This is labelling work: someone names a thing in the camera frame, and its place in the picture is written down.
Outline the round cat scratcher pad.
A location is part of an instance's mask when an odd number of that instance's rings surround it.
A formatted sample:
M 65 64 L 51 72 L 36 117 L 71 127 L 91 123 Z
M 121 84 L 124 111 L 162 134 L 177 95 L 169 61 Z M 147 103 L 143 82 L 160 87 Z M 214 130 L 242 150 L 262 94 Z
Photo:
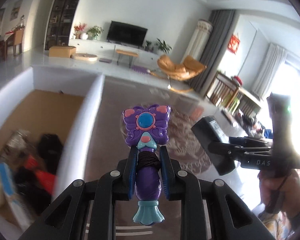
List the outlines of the round cat scratcher pad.
M 94 55 L 94 54 L 74 53 L 71 55 L 71 58 L 74 60 L 95 62 L 95 61 L 97 61 L 98 56 Z

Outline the silver sequin doll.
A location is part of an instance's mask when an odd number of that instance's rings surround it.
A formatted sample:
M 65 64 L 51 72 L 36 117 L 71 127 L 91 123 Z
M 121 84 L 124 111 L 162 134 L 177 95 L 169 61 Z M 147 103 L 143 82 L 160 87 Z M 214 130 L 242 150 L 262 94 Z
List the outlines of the silver sequin doll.
M 9 139 L 2 148 L 6 157 L 18 156 L 24 154 L 29 144 L 30 132 L 24 129 L 18 129 L 12 132 Z

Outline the black rectangular box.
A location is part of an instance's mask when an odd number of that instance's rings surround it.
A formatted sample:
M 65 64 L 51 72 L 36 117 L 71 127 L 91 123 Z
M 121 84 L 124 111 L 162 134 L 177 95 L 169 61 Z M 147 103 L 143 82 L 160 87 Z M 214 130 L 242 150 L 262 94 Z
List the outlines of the black rectangular box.
M 191 130 L 220 176 L 229 174 L 236 168 L 235 161 L 228 153 L 231 151 L 229 137 L 213 116 L 201 118 Z

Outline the wooden dining table set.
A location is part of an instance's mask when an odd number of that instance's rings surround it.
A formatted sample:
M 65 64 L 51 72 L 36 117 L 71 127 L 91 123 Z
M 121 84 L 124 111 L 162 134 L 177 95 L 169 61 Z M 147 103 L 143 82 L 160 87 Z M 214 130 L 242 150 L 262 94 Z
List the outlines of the wooden dining table set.
M 0 37 L 0 59 L 7 60 L 9 47 L 12 47 L 14 57 L 23 53 L 24 30 L 25 27 L 16 27 L 7 32 L 5 37 Z

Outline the purple butterfly toy wand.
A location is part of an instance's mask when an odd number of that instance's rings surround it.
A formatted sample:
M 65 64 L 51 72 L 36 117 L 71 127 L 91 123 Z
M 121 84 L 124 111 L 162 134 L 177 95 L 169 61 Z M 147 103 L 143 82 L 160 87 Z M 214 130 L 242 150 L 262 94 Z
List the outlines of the purple butterfly toy wand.
M 134 106 L 122 112 L 127 131 L 126 144 L 137 150 L 134 191 L 138 210 L 133 217 L 134 223 L 149 226 L 165 220 L 159 210 L 161 162 L 155 152 L 169 140 L 170 113 L 170 106 L 158 104 Z

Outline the black flat screen television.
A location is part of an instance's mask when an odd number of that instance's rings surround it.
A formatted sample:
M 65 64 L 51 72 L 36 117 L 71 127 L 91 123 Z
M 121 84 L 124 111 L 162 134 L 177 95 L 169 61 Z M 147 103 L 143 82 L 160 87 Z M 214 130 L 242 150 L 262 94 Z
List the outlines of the black flat screen television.
M 141 47 L 147 31 L 148 29 L 143 27 L 112 21 L 107 34 L 107 40 Z

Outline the dark tall display cabinet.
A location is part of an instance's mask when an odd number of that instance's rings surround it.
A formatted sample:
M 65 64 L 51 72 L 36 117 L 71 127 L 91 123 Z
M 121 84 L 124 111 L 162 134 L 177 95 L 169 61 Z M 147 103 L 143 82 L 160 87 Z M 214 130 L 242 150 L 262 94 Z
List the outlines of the dark tall display cabinet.
M 46 29 L 45 50 L 66 46 L 79 0 L 54 0 Z

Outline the blue white carton box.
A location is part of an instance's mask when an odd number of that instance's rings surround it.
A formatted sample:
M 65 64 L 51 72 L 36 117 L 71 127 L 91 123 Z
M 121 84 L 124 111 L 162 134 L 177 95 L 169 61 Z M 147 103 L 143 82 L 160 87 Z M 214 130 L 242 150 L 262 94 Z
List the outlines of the blue white carton box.
M 8 205 L 21 230 L 25 232 L 33 222 L 33 217 L 18 193 L 11 169 L 6 163 L 0 163 L 0 181 Z

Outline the white walled sorting box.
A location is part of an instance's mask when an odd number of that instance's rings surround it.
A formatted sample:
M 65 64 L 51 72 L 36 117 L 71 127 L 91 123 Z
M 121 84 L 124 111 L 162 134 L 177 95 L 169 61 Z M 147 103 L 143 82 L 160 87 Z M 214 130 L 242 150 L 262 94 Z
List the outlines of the white walled sorting box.
M 31 139 L 55 134 L 64 144 L 53 189 L 56 198 L 83 179 L 104 75 L 63 67 L 31 67 L 0 90 L 0 150 L 13 131 Z

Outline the wooden slatted chair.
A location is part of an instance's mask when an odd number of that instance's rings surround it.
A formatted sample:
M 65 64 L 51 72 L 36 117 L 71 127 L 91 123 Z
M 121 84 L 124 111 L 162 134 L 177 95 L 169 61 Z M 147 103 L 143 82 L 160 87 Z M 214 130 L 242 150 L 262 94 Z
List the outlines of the wooden slatted chair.
M 217 107 L 229 109 L 239 92 L 240 84 L 236 79 L 229 78 L 217 71 L 205 97 Z

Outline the red hanging wall decoration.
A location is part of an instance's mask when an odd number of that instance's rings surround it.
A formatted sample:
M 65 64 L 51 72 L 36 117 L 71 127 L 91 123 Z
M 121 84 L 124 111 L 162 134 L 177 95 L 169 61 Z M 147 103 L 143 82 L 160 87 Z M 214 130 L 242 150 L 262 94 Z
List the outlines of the red hanging wall decoration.
M 240 44 L 240 39 L 238 35 L 232 34 L 227 46 L 228 51 L 230 51 L 233 54 L 236 54 L 238 51 L 239 44 Z

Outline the orange butterfly lounge chair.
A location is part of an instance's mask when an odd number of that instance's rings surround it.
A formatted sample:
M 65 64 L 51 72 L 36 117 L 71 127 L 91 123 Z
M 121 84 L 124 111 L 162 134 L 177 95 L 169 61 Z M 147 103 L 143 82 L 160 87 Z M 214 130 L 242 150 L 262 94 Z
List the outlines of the orange butterfly lounge chair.
M 207 69 L 206 65 L 195 60 L 190 55 L 185 57 L 184 61 L 180 64 L 174 63 L 167 55 L 161 55 L 157 60 L 157 65 L 160 72 L 164 74 L 170 82 L 168 89 L 176 93 L 189 93 L 194 91 L 194 89 L 175 89 L 172 87 L 172 80 L 187 81 L 203 73 Z

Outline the white standing air conditioner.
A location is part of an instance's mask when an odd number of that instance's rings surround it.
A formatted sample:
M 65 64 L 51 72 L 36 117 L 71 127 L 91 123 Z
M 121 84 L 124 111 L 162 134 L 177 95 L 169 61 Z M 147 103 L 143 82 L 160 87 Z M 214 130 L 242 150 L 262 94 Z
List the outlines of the white standing air conditioner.
M 196 28 L 187 46 L 187 49 L 183 55 L 181 61 L 183 62 L 187 56 L 193 57 L 199 61 L 202 57 L 203 50 L 209 40 L 210 34 L 212 33 L 213 26 L 209 21 L 199 20 Z

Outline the white tv console cabinet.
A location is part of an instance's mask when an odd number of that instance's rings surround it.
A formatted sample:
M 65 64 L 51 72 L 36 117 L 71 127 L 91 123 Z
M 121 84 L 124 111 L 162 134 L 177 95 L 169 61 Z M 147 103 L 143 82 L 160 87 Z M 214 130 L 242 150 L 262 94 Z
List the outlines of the white tv console cabinet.
M 79 53 L 95 54 L 101 58 L 116 60 L 118 58 L 117 50 L 134 52 L 138 54 L 136 62 L 140 64 L 156 62 L 160 57 L 160 55 L 156 53 L 143 49 L 97 40 L 70 39 L 68 45 L 76 47 L 76 51 Z

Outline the grey curtain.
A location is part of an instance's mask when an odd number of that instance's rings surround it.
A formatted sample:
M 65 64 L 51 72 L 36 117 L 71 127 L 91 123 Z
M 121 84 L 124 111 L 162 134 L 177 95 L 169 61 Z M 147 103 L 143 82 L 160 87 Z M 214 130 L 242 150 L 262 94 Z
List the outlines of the grey curtain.
M 211 12 L 209 22 L 212 24 L 212 32 L 200 57 L 200 62 L 206 66 L 206 70 L 190 80 L 190 87 L 196 93 L 204 95 L 207 92 L 226 51 L 237 20 L 238 13 L 234 9 Z

